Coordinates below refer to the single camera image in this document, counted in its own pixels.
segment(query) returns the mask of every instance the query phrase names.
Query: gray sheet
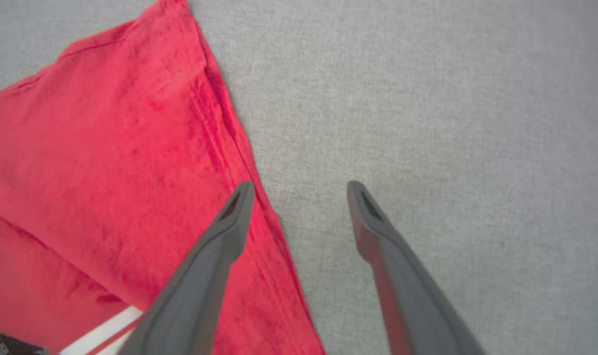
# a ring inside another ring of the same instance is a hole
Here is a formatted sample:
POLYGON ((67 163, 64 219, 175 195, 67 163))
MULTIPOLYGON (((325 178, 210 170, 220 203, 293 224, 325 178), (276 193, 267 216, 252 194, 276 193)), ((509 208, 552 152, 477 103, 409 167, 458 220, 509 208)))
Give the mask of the gray sheet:
MULTIPOLYGON (((0 88, 149 0, 0 1, 0 88)), ((328 353, 387 354, 364 182, 490 354, 598 355, 598 0, 196 0, 328 353)))

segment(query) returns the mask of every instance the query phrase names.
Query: gray fabric surface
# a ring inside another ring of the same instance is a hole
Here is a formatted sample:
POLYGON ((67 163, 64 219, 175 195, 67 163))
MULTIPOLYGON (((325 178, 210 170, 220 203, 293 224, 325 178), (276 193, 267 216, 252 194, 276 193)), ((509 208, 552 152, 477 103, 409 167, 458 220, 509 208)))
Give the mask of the gray fabric surface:
MULTIPOLYGON (((148 3, 0 1, 0 88, 148 3)), ((388 353, 357 179, 488 353, 598 355, 598 0, 193 11, 328 353, 388 353)))

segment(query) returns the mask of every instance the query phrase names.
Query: red fabric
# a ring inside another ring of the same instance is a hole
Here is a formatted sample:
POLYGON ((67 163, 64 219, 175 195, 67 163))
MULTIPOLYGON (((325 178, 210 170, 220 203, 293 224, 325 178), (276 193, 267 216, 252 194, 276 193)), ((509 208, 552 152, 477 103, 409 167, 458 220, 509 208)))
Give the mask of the red fabric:
POLYGON ((142 310, 254 182, 216 354, 319 354, 281 226, 183 0, 70 45, 0 91, 0 329, 58 352, 142 310))

